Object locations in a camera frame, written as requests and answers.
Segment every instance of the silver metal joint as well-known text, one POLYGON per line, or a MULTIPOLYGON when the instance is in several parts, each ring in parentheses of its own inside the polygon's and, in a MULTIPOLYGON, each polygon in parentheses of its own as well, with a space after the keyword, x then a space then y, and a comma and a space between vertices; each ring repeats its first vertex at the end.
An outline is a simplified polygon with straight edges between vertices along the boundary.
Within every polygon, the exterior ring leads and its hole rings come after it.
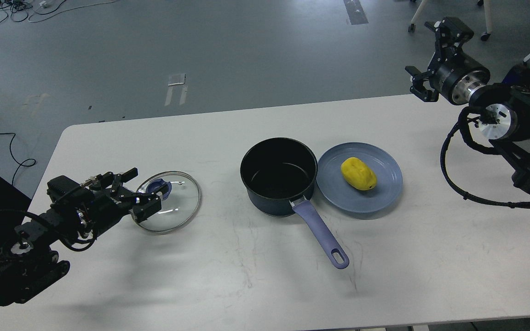
POLYGON ((496 124, 491 126, 486 123, 480 123, 479 129, 486 138, 490 140, 505 139, 515 132, 517 129, 517 115, 514 111, 500 103, 489 105, 486 110, 490 111, 496 119, 496 124))
POLYGON ((33 248, 32 245, 30 245, 28 241, 24 241, 22 239, 21 242, 13 244, 13 246, 9 249, 9 251, 15 255, 21 255, 21 254, 28 253, 29 251, 32 250, 32 248, 33 248))
POLYGON ((486 86, 484 81, 488 79, 488 76, 484 71, 475 70, 467 75, 463 76, 457 84, 455 84, 452 90, 452 99, 457 105, 463 105, 469 102, 473 93, 479 88, 486 86))
POLYGON ((79 216, 79 222, 82 224, 83 228, 87 228, 88 223, 87 223, 87 220, 85 219, 85 215, 83 214, 83 212, 78 211, 77 216, 79 216))

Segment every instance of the handle hole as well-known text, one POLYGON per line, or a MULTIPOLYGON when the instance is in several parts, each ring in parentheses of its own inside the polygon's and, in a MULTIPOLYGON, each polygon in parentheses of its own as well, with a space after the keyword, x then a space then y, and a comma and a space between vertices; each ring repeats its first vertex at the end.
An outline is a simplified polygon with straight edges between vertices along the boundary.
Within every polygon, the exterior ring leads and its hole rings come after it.
POLYGON ((338 262, 338 264, 343 264, 345 262, 345 259, 343 258, 343 256, 340 254, 340 251, 337 250, 337 249, 334 249, 333 250, 333 257, 334 259, 336 260, 336 262, 338 262))

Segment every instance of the chair leg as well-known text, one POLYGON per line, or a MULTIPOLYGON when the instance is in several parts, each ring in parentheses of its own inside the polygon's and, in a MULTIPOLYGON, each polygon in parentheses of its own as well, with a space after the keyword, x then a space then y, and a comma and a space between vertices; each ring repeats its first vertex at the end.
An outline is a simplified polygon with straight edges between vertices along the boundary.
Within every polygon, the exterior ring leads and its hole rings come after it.
POLYGON ((412 20, 410 21, 410 26, 408 27, 408 32, 414 32, 415 30, 415 23, 418 20, 418 17, 421 16, 421 12, 425 9, 425 6, 429 3, 429 0, 422 0, 421 4, 418 6, 418 9, 416 9, 416 12, 414 16, 412 17, 412 20))
POLYGON ((482 41, 488 40, 492 33, 492 7, 490 6, 490 0, 484 0, 484 15, 486 16, 486 32, 480 37, 482 41))

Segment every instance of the cable on floor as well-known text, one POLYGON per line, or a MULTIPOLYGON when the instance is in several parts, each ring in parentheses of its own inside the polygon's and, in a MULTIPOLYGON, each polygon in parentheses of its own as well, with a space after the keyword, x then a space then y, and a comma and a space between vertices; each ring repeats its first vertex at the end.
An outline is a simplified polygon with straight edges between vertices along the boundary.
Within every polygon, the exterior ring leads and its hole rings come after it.
POLYGON ((9 4, 9 6, 7 6, 6 8, 9 8, 9 12, 11 13, 9 15, 9 18, 12 21, 19 23, 19 22, 23 22, 28 19, 29 17, 28 9, 32 8, 32 4, 25 2, 25 1, 20 1, 20 0, 9 0, 9 1, 6 1, 6 4, 9 4), (20 20, 13 19, 13 15, 19 12, 23 12, 26 15, 23 17, 23 19, 20 19, 20 20))
POLYGON ((15 161, 15 163, 17 163, 17 168, 15 169, 15 172, 13 173, 13 177, 11 178, 11 185, 13 186, 13 182, 15 182, 15 175, 17 174, 17 171, 19 171, 19 168, 21 168, 21 167, 25 167, 25 168, 33 167, 36 164, 36 160, 35 159, 25 159, 22 162, 19 162, 15 158, 15 156, 13 156, 13 152, 11 150, 11 144, 13 143, 13 139, 15 138, 16 133, 15 132, 0 132, 0 135, 7 135, 7 134, 11 134, 12 135, 11 140, 9 141, 9 154, 11 155, 11 158, 13 159, 13 161, 15 161))
POLYGON ((47 12, 47 13, 38 13, 38 9, 36 9, 34 11, 34 13, 32 13, 32 15, 30 15, 28 17, 28 22, 30 23, 40 23, 40 22, 43 22, 43 21, 46 21, 47 19, 51 19, 61 13, 64 13, 64 12, 68 12, 68 11, 71 11, 71 10, 74 10, 74 9, 79 9, 79 8, 85 8, 85 7, 91 7, 91 6, 98 6, 98 5, 105 5, 105 4, 113 4, 114 2, 118 1, 118 0, 111 0, 111 1, 106 1, 106 2, 99 2, 97 4, 90 4, 90 5, 85 5, 85 6, 79 6, 79 7, 75 7, 75 8, 69 8, 69 9, 65 9, 63 11, 59 11, 57 13, 55 13, 54 15, 51 15, 49 17, 46 17, 44 19, 41 19, 39 21, 32 21, 31 18, 35 15, 35 14, 38 14, 38 15, 48 15, 50 13, 53 13, 55 11, 57 11, 59 8, 61 8, 61 5, 64 4, 67 0, 63 0, 58 6, 57 8, 55 8, 53 11, 50 11, 50 12, 47 12))

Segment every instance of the gray floor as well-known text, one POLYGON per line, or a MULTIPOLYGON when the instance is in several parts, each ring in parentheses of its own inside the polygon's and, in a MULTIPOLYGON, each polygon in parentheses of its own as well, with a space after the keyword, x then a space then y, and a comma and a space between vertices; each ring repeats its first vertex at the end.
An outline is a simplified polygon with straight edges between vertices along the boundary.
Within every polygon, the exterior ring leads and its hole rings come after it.
MULTIPOLYGON (((33 195, 73 124, 408 93, 404 66, 422 68, 433 53, 431 31, 406 31, 418 4, 361 3, 368 24, 350 25, 340 0, 119 0, 43 23, 2 23, 0 131, 17 132, 19 159, 38 160, 20 170, 17 188, 33 195), (187 98, 179 104, 175 88, 165 106, 168 76, 178 73, 187 74, 187 98)), ((492 37, 464 50, 496 82, 530 52, 530 1, 492 6, 492 37)), ((444 16, 460 17, 478 36, 485 28, 473 0, 433 0, 421 22, 444 16)), ((0 136, 0 176, 11 180, 8 143, 0 136)))

